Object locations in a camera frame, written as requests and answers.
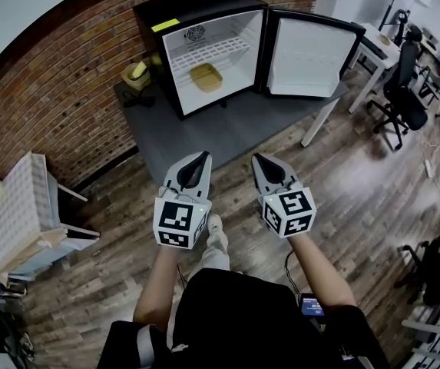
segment small screen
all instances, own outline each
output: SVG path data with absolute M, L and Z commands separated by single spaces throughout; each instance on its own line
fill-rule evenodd
M 304 298 L 302 303 L 302 313 L 306 316 L 323 316 L 324 311 L 315 298 Z

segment wooden floor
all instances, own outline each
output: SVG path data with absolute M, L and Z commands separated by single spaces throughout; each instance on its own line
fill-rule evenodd
M 289 285 L 283 270 L 289 245 L 260 220 L 250 158 L 261 151 L 290 163 L 318 207 L 311 237 L 351 284 L 395 366 L 412 340 L 400 325 L 412 310 L 406 305 L 411 290 L 393 288 L 410 269 L 409 259 L 396 248 L 440 234 L 440 122 L 434 118 L 440 104 L 428 111 L 423 132 L 409 132 L 394 153 L 385 141 L 395 142 L 394 135 L 372 133 L 378 110 L 361 106 L 353 115 L 347 112 L 367 80 L 363 70 L 346 73 L 351 92 L 308 148 L 299 141 L 313 116 L 216 170 L 210 199 L 230 239 L 232 270 Z M 435 168 L 434 181 L 426 177 L 424 157 Z M 136 155 L 84 192 L 91 200 L 79 216 L 101 232 L 101 240 L 41 275 L 23 299 L 39 368 L 95 368 L 112 321 L 131 318 L 157 250 L 151 229 L 157 189 Z M 203 236 L 193 251 L 183 253 L 180 269 L 186 277 L 204 246 Z M 307 290 L 294 257 L 289 268 Z M 177 280 L 176 301 L 181 290 Z

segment yellow sticker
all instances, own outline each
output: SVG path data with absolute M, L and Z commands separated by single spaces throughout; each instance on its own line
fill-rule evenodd
M 160 30 L 163 30 L 164 28 L 169 28 L 170 26 L 176 25 L 177 23 L 180 23 L 176 19 L 171 19 L 170 21 L 166 21 L 163 23 L 160 23 L 159 25 L 155 25 L 151 28 L 155 33 L 159 32 Z

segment wire shelf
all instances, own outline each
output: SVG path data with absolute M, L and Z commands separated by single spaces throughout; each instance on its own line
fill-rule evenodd
M 218 35 L 174 49 L 170 52 L 172 59 L 170 66 L 172 72 L 177 74 L 248 48 L 250 45 L 234 33 Z

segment fridge door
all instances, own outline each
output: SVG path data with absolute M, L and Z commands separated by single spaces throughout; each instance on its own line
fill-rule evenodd
M 261 88 L 272 95 L 331 96 L 364 33 L 355 23 L 269 9 Z

